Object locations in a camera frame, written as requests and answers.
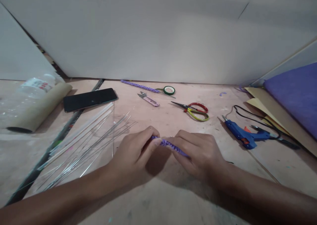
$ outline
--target green tape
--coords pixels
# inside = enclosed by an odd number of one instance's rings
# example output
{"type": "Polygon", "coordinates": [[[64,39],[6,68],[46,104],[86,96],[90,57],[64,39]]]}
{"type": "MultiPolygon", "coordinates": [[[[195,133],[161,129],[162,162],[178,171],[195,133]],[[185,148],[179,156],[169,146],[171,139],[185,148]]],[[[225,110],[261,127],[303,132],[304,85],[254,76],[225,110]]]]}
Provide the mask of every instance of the green tape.
{"type": "Polygon", "coordinates": [[[164,91],[164,93],[165,93],[166,95],[174,95],[174,93],[175,93],[175,88],[172,87],[172,86],[166,86],[166,87],[164,87],[163,91],[164,91]]]}

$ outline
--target purple paper strip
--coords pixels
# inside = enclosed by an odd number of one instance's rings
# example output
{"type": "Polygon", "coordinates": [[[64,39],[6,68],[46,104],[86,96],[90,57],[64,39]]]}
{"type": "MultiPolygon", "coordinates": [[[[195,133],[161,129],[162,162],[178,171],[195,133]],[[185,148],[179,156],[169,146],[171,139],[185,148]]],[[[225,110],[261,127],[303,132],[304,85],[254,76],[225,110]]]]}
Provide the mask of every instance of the purple paper strip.
{"type": "Polygon", "coordinates": [[[139,85],[139,84],[133,83],[131,81],[121,80],[121,82],[125,83],[125,84],[129,84],[129,85],[132,85],[132,86],[136,86],[136,87],[142,88],[144,90],[152,91],[152,92],[155,92],[155,93],[160,93],[159,90],[156,90],[156,89],[153,89],[153,88],[150,88],[150,87],[146,87],[146,86],[143,86],[143,85],[139,85]]]}
{"type": "Polygon", "coordinates": [[[182,156],[185,156],[185,157],[189,157],[186,153],[184,153],[181,149],[179,149],[177,146],[171,144],[170,142],[166,141],[165,139],[162,139],[162,142],[160,143],[161,146],[167,146],[169,145],[173,150],[177,151],[179,154],[181,154],[182,156]]]}

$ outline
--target yellow scissors handle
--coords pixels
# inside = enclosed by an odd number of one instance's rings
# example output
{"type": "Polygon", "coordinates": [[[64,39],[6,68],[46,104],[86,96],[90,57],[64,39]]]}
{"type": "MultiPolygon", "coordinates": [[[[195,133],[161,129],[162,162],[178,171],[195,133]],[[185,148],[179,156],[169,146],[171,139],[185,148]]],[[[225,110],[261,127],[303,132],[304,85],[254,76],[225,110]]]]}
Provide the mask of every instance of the yellow scissors handle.
{"type": "Polygon", "coordinates": [[[192,109],[190,109],[190,108],[187,109],[187,112],[188,112],[194,119],[196,119],[196,120],[198,120],[198,121],[204,122],[204,121],[209,120],[209,115],[206,114],[206,113],[199,112],[199,111],[197,111],[197,110],[192,110],[192,109]],[[205,116],[205,118],[204,118],[204,119],[200,119],[200,118],[196,117],[193,113],[201,114],[201,115],[205,116]]]}

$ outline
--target white wall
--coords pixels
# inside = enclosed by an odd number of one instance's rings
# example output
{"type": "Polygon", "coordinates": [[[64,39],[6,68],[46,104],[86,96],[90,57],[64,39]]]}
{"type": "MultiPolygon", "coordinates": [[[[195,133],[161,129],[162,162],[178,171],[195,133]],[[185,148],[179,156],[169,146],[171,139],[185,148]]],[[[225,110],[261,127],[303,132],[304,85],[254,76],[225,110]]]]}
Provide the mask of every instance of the white wall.
{"type": "Polygon", "coordinates": [[[0,79],[27,80],[45,73],[55,75],[54,67],[0,3],[0,79]]]}
{"type": "Polygon", "coordinates": [[[316,0],[1,1],[70,77],[239,84],[317,36],[316,0]]]}
{"type": "Polygon", "coordinates": [[[317,62],[317,40],[315,40],[303,50],[296,53],[291,58],[287,59],[285,62],[281,63],[279,66],[277,66],[275,69],[265,74],[261,78],[267,80],[283,72],[298,67],[303,67],[315,62],[317,62]]]}

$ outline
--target black phone screen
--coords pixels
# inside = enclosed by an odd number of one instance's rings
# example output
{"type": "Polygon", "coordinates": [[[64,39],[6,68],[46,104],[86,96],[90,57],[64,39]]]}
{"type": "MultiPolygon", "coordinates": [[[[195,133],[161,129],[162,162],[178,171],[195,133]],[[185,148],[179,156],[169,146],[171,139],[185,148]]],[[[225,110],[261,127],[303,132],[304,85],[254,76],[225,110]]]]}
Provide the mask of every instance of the black phone screen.
{"type": "Polygon", "coordinates": [[[118,99],[112,88],[87,92],[83,94],[64,97],[65,112],[72,112],[87,107],[104,104],[118,99]]]}

